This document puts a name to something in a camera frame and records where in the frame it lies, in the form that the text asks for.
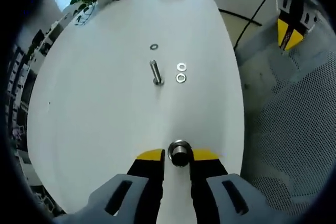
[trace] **black cord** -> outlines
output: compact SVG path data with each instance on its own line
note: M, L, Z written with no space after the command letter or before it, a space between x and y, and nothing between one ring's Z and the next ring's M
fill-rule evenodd
M236 42L235 46L233 47L234 50L236 50L236 48L238 46L238 43L239 43L240 39L242 38L244 32L246 31L247 27L251 24L252 20L256 17L256 15L258 14L259 10L261 9L261 7L264 5L265 2L266 2L266 0L263 0L263 2L261 3L261 5L259 5L259 7L256 10L256 12L253 14L252 18L249 20L249 22L247 23L247 25L244 27L243 31L239 35L239 38L237 39L237 42Z
M235 17L237 17L237 18L241 18L241 19L243 19L243 20L250 21L249 18L247 18L247 17L245 17L245 16L243 16L243 15L237 14L237 13L230 12L229 10L224 10L224 9L218 9L218 10L219 10L220 13L227 13L227 14L230 14L230 15L235 16ZM253 24L257 25L257 26L262 26L261 23L255 21L255 20L252 20L251 22L252 22Z

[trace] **floor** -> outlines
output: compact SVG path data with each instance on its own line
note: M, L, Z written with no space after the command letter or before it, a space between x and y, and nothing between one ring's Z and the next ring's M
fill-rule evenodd
M245 21L244 19L238 18L236 16L227 13L221 13L221 15L225 22L225 26L229 33L231 42L234 45L248 21ZM247 30L244 32L244 35L242 36L240 43L249 39L257 31L258 28L259 27L257 25L250 24Z

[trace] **gray mesh surface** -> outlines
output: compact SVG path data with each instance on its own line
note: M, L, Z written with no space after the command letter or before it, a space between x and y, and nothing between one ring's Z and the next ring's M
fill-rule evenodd
M246 137L241 176L270 207L299 215L336 159L336 37L319 20L289 52L276 20L237 48Z

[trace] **white table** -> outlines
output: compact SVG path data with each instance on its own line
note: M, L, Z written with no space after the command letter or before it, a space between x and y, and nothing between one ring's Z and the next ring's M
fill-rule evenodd
M157 50L150 50L158 44ZM165 84L153 84L155 59ZM187 81L175 80L178 63ZM122 0L70 23L37 76L28 114L31 162L71 213L136 156L177 139L240 173L244 108L235 54L213 0ZM188 167L166 157L157 223L196 223Z

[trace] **black cable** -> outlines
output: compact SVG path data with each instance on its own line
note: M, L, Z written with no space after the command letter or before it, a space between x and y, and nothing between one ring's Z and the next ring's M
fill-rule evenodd
M230 14L230 15L235 16L235 17L237 17L237 18L241 18L241 19L243 19L243 20L250 21L249 18L247 18L247 17L245 17L245 16L243 16L243 15L237 14L237 13L230 12L229 10L224 10L224 9L218 9L218 10L219 10L219 12L221 12L221 13L227 13L227 14ZM252 22L253 24L257 25L257 26L262 26L261 23L255 21L255 20L252 20L251 22Z
M247 25L244 27L243 31L239 35L239 38L237 39L237 42L236 42L235 46L233 47L234 50L236 50L236 48L238 46L238 43L239 43L240 39L242 38L244 32L246 31L247 27L252 23L252 20L256 17L256 15L258 14L259 10L262 8L262 6L264 5L265 2L266 2L266 0L263 0L263 2L261 3L261 5L259 5L259 7L256 10L256 12L253 14L252 18L249 20L249 22L247 23Z

